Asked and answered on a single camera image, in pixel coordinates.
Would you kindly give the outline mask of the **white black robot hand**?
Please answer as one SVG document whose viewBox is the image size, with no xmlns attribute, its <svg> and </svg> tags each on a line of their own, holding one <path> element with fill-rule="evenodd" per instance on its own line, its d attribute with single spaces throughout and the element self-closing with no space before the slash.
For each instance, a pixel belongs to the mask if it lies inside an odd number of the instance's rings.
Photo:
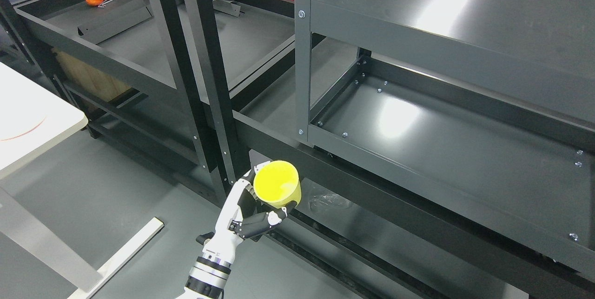
<svg viewBox="0 0 595 299">
<path fill-rule="evenodd" d="M 255 174 L 268 162 L 254 166 L 232 185 L 214 232 L 202 236 L 202 255 L 212 255 L 233 263 L 240 243 L 274 229 L 296 208 L 298 204 L 295 201 L 274 208 L 258 199 L 252 184 Z"/>
</svg>

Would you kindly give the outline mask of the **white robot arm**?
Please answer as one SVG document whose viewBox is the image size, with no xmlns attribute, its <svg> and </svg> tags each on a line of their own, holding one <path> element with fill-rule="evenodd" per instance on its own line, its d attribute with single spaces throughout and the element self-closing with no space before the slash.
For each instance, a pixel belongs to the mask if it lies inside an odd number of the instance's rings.
<svg viewBox="0 0 595 299">
<path fill-rule="evenodd" d="M 231 263 L 204 254 L 191 268 L 184 292 L 178 299 L 223 299 L 225 285 L 231 273 Z"/>
</svg>

